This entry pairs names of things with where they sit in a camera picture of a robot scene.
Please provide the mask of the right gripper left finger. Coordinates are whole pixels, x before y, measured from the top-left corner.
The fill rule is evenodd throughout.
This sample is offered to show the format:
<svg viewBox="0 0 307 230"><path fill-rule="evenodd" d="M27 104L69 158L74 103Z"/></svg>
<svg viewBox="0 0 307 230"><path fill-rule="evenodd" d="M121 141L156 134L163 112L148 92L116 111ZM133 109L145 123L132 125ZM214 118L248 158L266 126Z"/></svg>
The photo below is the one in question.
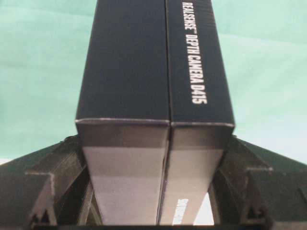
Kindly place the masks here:
<svg viewBox="0 0 307 230"><path fill-rule="evenodd" d="M94 190L78 136L0 166L2 230L94 224Z"/></svg>

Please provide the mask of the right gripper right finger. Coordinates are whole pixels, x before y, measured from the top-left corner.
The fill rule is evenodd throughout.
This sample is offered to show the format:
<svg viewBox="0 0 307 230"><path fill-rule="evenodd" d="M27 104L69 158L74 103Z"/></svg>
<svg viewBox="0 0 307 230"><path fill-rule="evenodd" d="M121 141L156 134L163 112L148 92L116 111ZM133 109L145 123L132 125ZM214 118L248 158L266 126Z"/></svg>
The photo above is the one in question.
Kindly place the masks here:
<svg viewBox="0 0 307 230"><path fill-rule="evenodd" d="M209 196L217 229L307 227L307 166L235 136L214 175Z"/></svg>

